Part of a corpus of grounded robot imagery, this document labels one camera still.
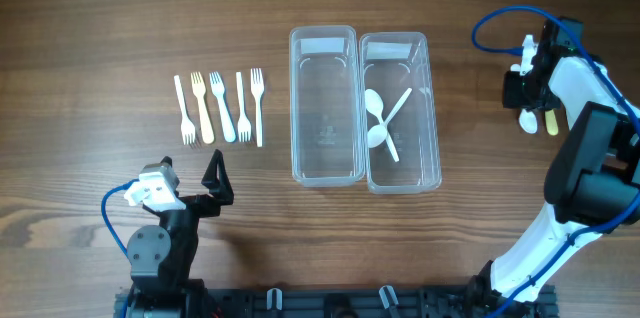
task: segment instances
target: white label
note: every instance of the white label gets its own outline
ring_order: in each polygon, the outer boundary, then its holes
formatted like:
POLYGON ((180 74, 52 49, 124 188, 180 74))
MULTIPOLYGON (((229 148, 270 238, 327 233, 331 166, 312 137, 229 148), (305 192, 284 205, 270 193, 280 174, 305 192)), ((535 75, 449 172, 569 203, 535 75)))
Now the white label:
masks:
POLYGON ((344 38, 305 38, 300 40, 301 54, 342 53, 344 38))
POLYGON ((408 59, 411 53, 411 44, 408 43, 380 43, 367 44, 367 56, 365 59, 408 59))

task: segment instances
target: spoon bowl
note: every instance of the spoon bowl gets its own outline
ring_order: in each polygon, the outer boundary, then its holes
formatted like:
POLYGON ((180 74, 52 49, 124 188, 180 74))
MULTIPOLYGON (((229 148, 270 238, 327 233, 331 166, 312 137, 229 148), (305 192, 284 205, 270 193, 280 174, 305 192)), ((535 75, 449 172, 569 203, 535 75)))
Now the spoon bowl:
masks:
POLYGON ((369 148, 375 148, 387 139, 389 132, 382 124, 377 124, 367 132, 367 145, 369 148))
POLYGON ((367 112, 373 114, 373 116, 378 118, 380 123, 382 123, 382 109, 384 108, 384 103, 382 103, 382 98, 378 92, 373 89, 367 89, 364 91, 364 104, 367 108, 367 112))

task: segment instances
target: plastic spoon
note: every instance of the plastic spoon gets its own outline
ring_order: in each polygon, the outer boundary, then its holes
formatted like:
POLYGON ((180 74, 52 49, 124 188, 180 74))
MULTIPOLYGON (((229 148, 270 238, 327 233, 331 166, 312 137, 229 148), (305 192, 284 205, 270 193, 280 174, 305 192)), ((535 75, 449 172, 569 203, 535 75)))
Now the plastic spoon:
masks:
POLYGON ((538 119, 531 111, 528 112, 526 109, 523 109, 520 112, 518 122, 520 123, 520 127, 529 134, 535 134, 538 131, 538 119))
POLYGON ((372 146, 372 143, 378 143, 379 145, 382 142, 381 141, 378 142, 378 141, 380 140, 381 137, 384 137, 384 140, 387 141, 387 146, 389 146, 389 151, 391 151, 391 156, 393 157, 393 160, 398 162, 400 158, 398 158, 398 152, 396 151, 396 146, 393 144, 393 140, 391 139, 391 136, 389 136, 389 132, 387 131, 387 125, 384 124, 384 121, 382 120, 382 109, 384 108, 384 103, 382 103, 382 98, 380 98, 380 95, 376 91, 372 89, 367 89, 364 92, 364 102, 365 102, 365 106, 367 107, 367 112, 373 114, 374 117, 378 118, 378 122, 380 122, 380 124, 371 128, 373 132, 371 131, 367 132, 367 141, 368 141, 367 145, 369 146, 369 148, 376 147, 377 145, 372 146))
POLYGON ((407 98, 409 98, 409 94, 411 94, 411 88, 407 88, 402 97, 400 97, 396 105, 391 110, 391 113, 389 113, 387 119, 385 119, 384 123, 375 125, 371 127, 371 129, 369 129, 369 132, 367 132, 367 145, 369 146, 369 148, 379 146, 380 144, 382 144, 385 138, 387 138, 387 135, 389 134, 387 130, 387 124, 389 124, 391 119, 393 119, 396 113, 398 113, 404 102, 407 101, 407 98))

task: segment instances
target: fork handle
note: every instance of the fork handle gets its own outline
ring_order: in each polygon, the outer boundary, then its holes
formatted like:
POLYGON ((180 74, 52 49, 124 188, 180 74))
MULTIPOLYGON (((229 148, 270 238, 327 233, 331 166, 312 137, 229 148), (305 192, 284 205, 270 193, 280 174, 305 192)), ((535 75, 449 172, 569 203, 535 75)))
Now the fork handle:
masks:
POLYGON ((256 135, 258 136, 258 147, 262 147, 262 107, 260 99, 256 99, 256 135))
POLYGON ((173 82, 176 84, 176 93, 178 94, 178 104, 180 104, 180 112, 182 116, 187 116, 187 107, 184 104, 184 92, 182 91, 182 84, 180 83, 180 76, 173 76, 173 82))
POLYGON ((236 72, 236 83, 238 85, 238 105, 240 105, 240 116, 244 113, 244 89, 242 89, 242 73, 236 72))
POLYGON ((222 121, 222 133, 224 133, 224 140, 231 143, 236 140, 236 131, 233 129, 233 123, 231 123, 231 116, 227 109, 227 104, 224 101, 224 95, 218 97, 218 108, 220 110, 220 120, 222 121))
POLYGON ((207 105, 204 101, 204 96, 198 97, 198 111, 200 112, 200 129, 202 130, 202 141, 206 144, 213 143, 213 127, 211 127, 211 120, 207 113, 207 105))

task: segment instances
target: transparent tray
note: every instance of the transparent tray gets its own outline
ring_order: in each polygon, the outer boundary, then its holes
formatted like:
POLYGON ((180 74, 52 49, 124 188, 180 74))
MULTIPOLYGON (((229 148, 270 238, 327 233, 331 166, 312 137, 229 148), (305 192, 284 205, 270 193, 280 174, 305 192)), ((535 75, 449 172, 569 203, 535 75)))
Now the transparent tray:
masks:
MULTIPOLYGON (((369 190, 377 194, 420 193, 442 182, 427 40, 421 33, 372 33, 360 39, 361 94, 375 90, 386 119, 407 88, 412 91, 387 128, 398 153, 392 158, 386 142, 367 150, 369 190)), ((378 124, 366 112, 366 129, 378 124)))
POLYGON ((364 176, 364 122, 356 33, 348 26, 291 32, 291 162, 307 187, 364 176))

